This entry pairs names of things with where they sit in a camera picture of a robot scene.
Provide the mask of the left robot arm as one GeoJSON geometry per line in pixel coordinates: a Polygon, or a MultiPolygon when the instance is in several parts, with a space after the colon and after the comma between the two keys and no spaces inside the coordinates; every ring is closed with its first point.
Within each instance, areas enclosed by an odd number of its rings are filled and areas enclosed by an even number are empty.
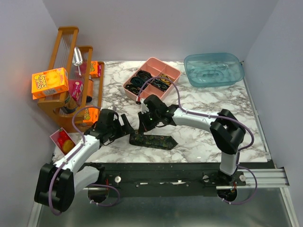
{"type": "Polygon", "coordinates": [[[67,155],[41,167],[34,201],[60,215],[70,207],[74,196],[87,186],[110,188],[105,167],[87,163],[87,159],[102,146],[133,131],[125,114],[102,109],[98,120],[83,133],[82,140],[67,155]]]}

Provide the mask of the pink divided organizer tray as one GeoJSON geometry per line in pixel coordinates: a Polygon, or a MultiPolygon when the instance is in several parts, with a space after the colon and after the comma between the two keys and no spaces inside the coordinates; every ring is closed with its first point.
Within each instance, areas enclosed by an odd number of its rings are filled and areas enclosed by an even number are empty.
{"type": "Polygon", "coordinates": [[[150,95],[156,95],[160,100],[163,101],[168,96],[168,94],[173,90],[174,86],[173,84],[171,84],[165,92],[162,92],[161,90],[151,85],[151,81],[154,79],[159,79],[160,74],[168,75],[171,78],[172,83],[177,84],[179,77],[181,75],[181,71],[157,58],[151,57],[145,63],[143,63],[142,66],[140,66],[135,71],[135,73],[129,79],[127,79],[127,81],[123,84],[123,89],[125,91],[126,96],[136,101],[137,97],[147,98],[150,95]],[[132,77],[136,77],[136,74],[139,70],[144,70],[151,73],[152,78],[145,81],[144,85],[141,87],[139,91],[139,94],[136,96],[135,94],[126,90],[125,86],[126,84],[131,84],[130,79],[132,77]]]}

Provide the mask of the dark floral patterned necktie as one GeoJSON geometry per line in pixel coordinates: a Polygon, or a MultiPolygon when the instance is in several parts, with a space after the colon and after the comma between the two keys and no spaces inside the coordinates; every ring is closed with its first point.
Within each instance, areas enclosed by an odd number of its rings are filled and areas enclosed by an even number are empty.
{"type": "Polygon", "coordinates": [[[135,131],[130,134],[129,143],[134,146],[172,150],[178,143],[171,137],[165,135],[148,135],[135,131]]]}

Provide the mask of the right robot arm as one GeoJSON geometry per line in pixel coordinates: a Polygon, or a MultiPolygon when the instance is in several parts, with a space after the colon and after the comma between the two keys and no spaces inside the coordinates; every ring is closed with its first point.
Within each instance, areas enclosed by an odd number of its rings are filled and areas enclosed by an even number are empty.
{"type": "Polygon", "coordinates": [[[138,100],[141,103],[141,111],[138,113],[139,132],[151,131],[159,123],[164,126],[189,126],[207,131],[212,134],[222,152],[218,181],[229,185],[235,180],[238,148],[244,140],[246,130],[230,111],[223,109],[211,118],[209,114],[182,111],[177,105],[167,106],[156,95],[138,100]]]}

